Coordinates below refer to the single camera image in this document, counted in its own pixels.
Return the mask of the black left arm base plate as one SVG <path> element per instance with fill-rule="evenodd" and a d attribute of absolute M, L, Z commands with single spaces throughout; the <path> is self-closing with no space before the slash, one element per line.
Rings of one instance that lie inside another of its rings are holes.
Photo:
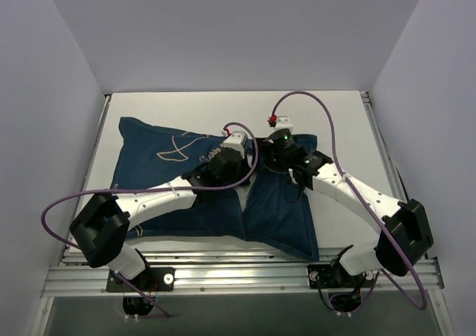
<path fill-rule="evenodd" d="M 176 270 L 172 267 L 152 267 L 129 282 L 142 292 L 168 292 L 174 289 L 175 273 Z M 115 272 L 110 271 L 106 280 L 106 291 L 126 293 L 133 292 L 133 289 L 120 280 Z"/>

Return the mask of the blue embroidered pillowcase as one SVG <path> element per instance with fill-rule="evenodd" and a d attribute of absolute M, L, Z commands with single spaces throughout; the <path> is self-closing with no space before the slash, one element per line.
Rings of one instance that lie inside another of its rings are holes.
<path fill-rule="evenodd" d="M 134 117 L 118 124 L 123 138 L 112 178 L 113 189 L 156 187 L 209 161 L 222 149 L 223 138 L 152 126 Z M 209 195 L 187 210 L 159 216 L 134 227 L 128 239 L 145 236 L 233 236 L 265 243 L 309 261 L 319 259 L 317 237 L 307 196 L 287 174 L 260 164 L 244 212 L 235 189 Z"/>

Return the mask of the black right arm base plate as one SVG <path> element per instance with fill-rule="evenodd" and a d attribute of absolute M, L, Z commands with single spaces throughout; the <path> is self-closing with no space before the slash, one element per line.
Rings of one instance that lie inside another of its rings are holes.
<path fill-rule="evenodd" d="M 311 264 L 306 269 L 311 289 L 369 288 L 374 277 L 368 273 L 351 276 L 341 266 L 330 263 Z"/>

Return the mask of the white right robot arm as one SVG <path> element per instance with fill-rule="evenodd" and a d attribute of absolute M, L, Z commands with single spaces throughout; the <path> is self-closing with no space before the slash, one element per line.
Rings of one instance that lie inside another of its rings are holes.
<path fill-rule="evenodd" d="M 385 269 L 403 277 L 433 245 L 424 206 L 386 196 L 338 168 L 317 150 L 307 152 L 289 129 L 279 129 L 258 147 L 272 172 L 287 174 L 305 194 L 328 196 L 362 218 L 379 235 L 375 242 L 345 248 L 330 268 L 332 281 L 349 285 L 359 274 Z"/>

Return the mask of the white pillow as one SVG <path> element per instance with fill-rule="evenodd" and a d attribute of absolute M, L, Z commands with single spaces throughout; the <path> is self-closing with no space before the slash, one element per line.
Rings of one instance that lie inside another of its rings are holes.
<path fill-rule="evenodd" d="M 250 196 L 251 190 L 254 186 L 256 178 L 252 176 L 250 178 L 250 181 L 246 185 L 238 186 L 235 188 L 235 191 L 237 193 L 238 199 L 239 199 L 239 205 L 240 209 L 242 212 L 245 211 L 247 203 L 248 203 L 248 198 Z"/>

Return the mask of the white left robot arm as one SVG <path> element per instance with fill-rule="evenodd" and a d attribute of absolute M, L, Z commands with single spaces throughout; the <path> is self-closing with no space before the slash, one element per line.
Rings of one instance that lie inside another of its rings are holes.
<path fill-rule="evenodd" d="M 211 160 L 144 193 L 95 193 L 70 225 L 91 268 L 107 266 L 133 291 L 149 285 L 150 272 L 140 252 L 126 243 L 127 233 L 143 222 L 194 207 L 226 186 L 236 186 L 250 171 L 244 152 L 224 148 Z"/>

